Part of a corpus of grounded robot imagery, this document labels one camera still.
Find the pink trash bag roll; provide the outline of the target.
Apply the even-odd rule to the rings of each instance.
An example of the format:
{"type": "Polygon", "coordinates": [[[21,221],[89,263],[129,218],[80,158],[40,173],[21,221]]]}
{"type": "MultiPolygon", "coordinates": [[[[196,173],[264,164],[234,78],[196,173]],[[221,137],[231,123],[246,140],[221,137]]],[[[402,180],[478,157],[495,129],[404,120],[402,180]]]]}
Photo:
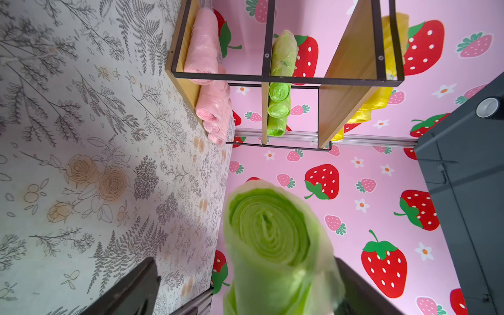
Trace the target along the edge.
{"type": "Polygon", "coordinates": [[[213,10],[199,9],[192,28],[184,71],[217,74],[221,70],[218,19],[213,10]]]}
{"type": "Polygon", "coordinates": [[[230,123],[233,122],[231,116],[228,116],[226,119],[222,119],[220,121],[203,122],[203,128],[210,134],[220,137],[226,137],[228,135],[228,130],[230,123]]]}
{"type": "Polygon", "coordinates": [[[208,139],[219,148],[222,148],[227,143],[227,135],[223,133],[209,133],[208,139]]]}
{"type": "Polygon", "coordinates": [[[202,85],[196,104],[196,115],[206,122],[222,122],[230,117],[230,87],[226,81],[202,85]]]}

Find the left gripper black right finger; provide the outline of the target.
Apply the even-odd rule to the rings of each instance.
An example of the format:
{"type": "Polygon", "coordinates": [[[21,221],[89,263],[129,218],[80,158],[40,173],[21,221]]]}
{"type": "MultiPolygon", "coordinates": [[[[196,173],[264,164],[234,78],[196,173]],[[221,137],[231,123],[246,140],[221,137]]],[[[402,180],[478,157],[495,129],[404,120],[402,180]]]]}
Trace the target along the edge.
{"type": "Polygon", "coordinates": [[[370,286],[358,273],[340,258],[335,258],[345,285],[345,297],[335,309],[337,315],[402,315],[388,299],[370,286]]]}

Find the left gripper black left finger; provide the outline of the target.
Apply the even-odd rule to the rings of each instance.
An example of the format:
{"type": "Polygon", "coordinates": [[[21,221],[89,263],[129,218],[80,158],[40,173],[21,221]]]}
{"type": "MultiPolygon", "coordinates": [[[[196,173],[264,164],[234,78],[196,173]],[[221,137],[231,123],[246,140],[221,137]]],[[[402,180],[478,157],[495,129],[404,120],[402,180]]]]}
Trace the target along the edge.
{"type": "Polygon", "coordinates": [[[147,257],[82,313],[151,315],[160,282],[155,259],[147,257]]]}

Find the green trash bag roll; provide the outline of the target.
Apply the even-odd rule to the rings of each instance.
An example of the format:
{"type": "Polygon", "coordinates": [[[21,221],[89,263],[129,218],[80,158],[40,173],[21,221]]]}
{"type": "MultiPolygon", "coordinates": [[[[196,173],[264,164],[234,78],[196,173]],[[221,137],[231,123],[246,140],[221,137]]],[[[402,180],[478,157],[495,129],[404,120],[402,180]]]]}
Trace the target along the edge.
{"type": "Polygon", "coordinates": [[[281,102],[270,101],[268,107],[268,136],[281,137],[287,129],[287,118],[291,114],[291,101],[286,99],[281,102]]]}
{"type": "Polygon", "coordinates": [[[272,48],[271,76],[291,77],[295,72],[298,45],[295,36],[284,30],[275,40],[272,48]]]}
{"type": "Polygon", "coordinates": [[[290,96],[290,93],[291,93],[290,83],[274,82],[269,85],[270,102],[282,102],[290,96]]]}
{"type": "Polygon", "coordinates": [[[305,201],[249,181],[229,194],[222,222],[234,273],[225,314],[333,314],[342,305],[333,245],[305,201]]]}

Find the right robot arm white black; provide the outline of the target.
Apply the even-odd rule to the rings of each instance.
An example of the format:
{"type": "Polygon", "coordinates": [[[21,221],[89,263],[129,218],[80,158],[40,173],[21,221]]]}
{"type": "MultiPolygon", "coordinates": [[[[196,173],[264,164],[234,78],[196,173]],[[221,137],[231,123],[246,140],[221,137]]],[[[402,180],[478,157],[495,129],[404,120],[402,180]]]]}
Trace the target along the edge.
{"type": "Polygon", "coordinates": [[[470,314],[503,313],[503,77],[427,131],[422,174],[470,314]]]}

